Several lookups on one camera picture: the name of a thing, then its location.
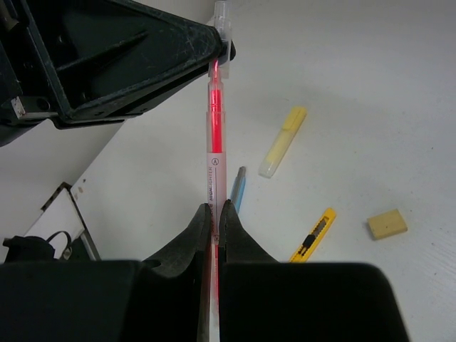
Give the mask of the tan eraser block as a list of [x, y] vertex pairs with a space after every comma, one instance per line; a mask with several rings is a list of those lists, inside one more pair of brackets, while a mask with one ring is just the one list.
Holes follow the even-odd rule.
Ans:
[[402, 234], [408, 230], [408, 226], [398, 209], [369, 217], [368, 227], [375, 240]]

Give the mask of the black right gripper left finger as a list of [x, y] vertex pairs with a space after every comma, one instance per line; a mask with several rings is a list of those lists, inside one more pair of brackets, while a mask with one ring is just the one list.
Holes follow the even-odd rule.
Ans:
[[40, 237], [5, 240], [3, 341], [196, 341], [210, 211], [142, 261], [59, 261]]

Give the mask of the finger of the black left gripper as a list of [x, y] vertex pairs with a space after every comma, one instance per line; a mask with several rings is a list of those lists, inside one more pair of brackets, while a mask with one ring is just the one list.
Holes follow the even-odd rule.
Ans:
[[222, 50], [218, 55], [218, 61], [232, 61], [236, 56], [236, 48], [234, 43], [223, 41], [222, 42]]
[[1, 144], [121, 123], [207, 74], [216, 28], [136, 1], [1, 3]]

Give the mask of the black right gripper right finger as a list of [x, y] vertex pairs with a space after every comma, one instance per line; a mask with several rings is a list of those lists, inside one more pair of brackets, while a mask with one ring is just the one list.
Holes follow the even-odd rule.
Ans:
[[222, 341], [407, 341], [392, 287], [363, 263], [281, 263], [224, 204], [219, 241]]

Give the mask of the thin pink highlighter pen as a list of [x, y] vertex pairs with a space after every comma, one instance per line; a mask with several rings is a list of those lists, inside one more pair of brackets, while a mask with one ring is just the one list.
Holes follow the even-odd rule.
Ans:
[[229, 77], [232, 30], [229, 1], [216, 1], [214, 28], [222, 41], [223, 56], [209, 65], [207, 106], [207, 204], [211, 211], [208, 340], [220, 340], [219, 225], [227, 200], [227, 158], [223, 80]]

